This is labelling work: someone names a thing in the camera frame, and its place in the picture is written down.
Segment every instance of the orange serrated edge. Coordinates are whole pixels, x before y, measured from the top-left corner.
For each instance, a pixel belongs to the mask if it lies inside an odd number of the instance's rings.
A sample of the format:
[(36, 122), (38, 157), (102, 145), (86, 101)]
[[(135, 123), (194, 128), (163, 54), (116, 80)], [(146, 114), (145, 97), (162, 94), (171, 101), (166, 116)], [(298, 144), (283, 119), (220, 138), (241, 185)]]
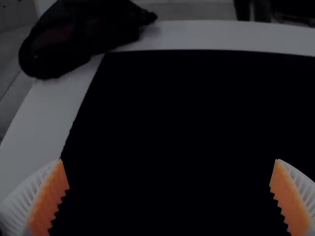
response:
[(274, 193), (274, 199), (278, 200), (281, 214), (288, 224), (287, 231), (291, 236), (304, 236), (310, 228), (311, 217), (303, 199), (285, 166), (275, 161), (274, 170), (270, 181), (270, 192)]
[(52, 227), (58, 204), (69, 189), (68, 180), (64, 171), (63, 162), (59, 160), (53, 168), (38, 193), (28, 220), (28, 227), (33, 236), (49, 236), (48, 230)]

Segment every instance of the chair leg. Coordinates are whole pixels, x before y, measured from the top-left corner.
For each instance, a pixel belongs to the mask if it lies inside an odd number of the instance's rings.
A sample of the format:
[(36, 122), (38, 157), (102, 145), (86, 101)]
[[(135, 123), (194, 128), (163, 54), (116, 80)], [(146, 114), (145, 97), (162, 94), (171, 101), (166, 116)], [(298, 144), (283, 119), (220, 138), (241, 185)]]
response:
[(270, 0), (253, 0), (255, 21), (258, 22), (271, 22), (271, 4)]
[(234, 0), (234, 7), (238, 21), (250, 21), (251, 19), (251, 0)]

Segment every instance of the black mat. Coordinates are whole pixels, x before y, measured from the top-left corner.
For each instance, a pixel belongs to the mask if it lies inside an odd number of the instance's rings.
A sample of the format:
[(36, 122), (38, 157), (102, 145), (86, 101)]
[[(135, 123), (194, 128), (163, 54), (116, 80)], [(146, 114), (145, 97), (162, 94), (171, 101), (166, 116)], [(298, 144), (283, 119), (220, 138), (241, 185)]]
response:
[(315, 179), (315, 59), (233, 51), (104, 57), (66, 141), (63, 235), (289, 235), (269, 181)]

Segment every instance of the white table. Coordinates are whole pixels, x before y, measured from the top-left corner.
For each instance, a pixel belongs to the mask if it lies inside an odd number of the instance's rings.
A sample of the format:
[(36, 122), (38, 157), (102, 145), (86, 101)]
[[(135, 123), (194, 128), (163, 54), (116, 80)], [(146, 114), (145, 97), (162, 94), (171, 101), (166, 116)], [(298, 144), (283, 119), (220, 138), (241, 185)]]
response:
[[(315, 56), (315, 30), (223, 21), (173, 21), (150, 26), (119, 51), (217, 49)], [(72, 123), (102, 56), (57, 80), (37, 81), (0, 146), (0, 202), (25, 178), (61, 156)]]

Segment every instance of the dark fabric bag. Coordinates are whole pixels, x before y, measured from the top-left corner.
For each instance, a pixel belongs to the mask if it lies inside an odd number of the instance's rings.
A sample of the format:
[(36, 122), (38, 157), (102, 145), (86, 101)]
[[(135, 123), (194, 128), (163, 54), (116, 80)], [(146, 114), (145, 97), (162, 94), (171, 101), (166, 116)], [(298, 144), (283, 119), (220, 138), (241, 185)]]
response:
[(23, 42), (20, 66), (31, 77), (58, 78), (93, 55), (138, 40), (156, 19), (129, 0), (58, 0)]

